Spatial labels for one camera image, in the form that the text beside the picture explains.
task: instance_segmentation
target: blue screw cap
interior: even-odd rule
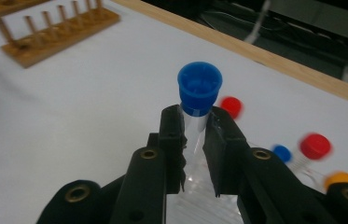
[[[177,82],[183,110],[192,117],[202,117],[216,101],[222,76],[213,65],[195,62],[179,71]]]
[[[275,153],[284,163],[289,162],[292,159],[292,153],[287,149],[287,147],[277,145],[272,149],[272,152]]]

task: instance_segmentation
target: wooden peg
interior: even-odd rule
[[[14,41],[13,37],[11,36],[10,31],[8,30],[5,22],[2,18],[0,18],[0,32],[2,33],[3,37],[5,38],[6,42],[11,46],[16,46],[16,42]]]
[[[62,5],[59,5],[58,9],[60,12],[61,20],[63,21],[63,29],[65,30],[65,34],[69,35],[71,31],[69,28],[68,20],[66,19],[65,7]]]
[[[37,32],[37,30],[34,26],[34,22],[32,21],[32,17],[25,16],[24,18],[25,18],[26,23],[28,24],[29,29],[32,32],[32,36],[34,37],[36,46],[41,48],[43,46],[42,38],[40,37],[39,33]]]
[[[47,11],[43,11],[42,14],[43,14],[43,18],[45,19],[45,23],[48,26],[50,35],[52,36],[52,39],[54,41],[57,41],[58,40],[57,32],[55,32],[54,27],[52,26],[49,13]]]
[[[94,13],[93,13],[92,8],[91,8],[91,1],[90,0],[86,0],[86,6],[87,6],[87,11],[89,14],[90,22],[94,23]]]
[[[76,18],[77,18],[77,25],[78,25],[78,27],[80,29],[83,29],[84,28],[84,26],[83,26],[83,19],[81,18],[80,13],[78,11],[77,1],[72,1],[72,6],[74,8],[75,15],[76,15]]]
[[[104,19],[104,12],[103,12],[103,7],[102,7],[102,1],[101,0],[95,0],[95,3],[97,5],[97,10],[98,10],[98,16],[101,20]]]

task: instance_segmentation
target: transparent tube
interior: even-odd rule
[[[242,223],[236,197],[215,196],[203,152],[205,125],[222,83],[220,72],[203,62],[184,66],[178,75],[181,108],[185,122],[187,161],[185,191],[167,195],[167,223]]]
[[[184,114],[184,119],[185,137],[188,139],[184,149],[187,160],[185,191],[171,197],[171,204],[167,204],[167,223],[243,223],[237,206],[237,196],[215,196],[202,150],[208,114],[202,117]]]

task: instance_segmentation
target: red cap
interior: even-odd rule
[[[310,160],[320,160],[332,149],[330,142],[319,133],[310,133],[299,144],[302,154]]]
[[[229,112],[232,119],[238,118],[241,110],[243,109],[243,103],[235,97],[228,96],[223,98],[220,108]]]

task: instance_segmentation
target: orange cap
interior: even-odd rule
[[[332,175],[327,176],[324,183],[325,190],[327,190],[330,185],[336,183],[348,183],[348,173],[338,171]]]

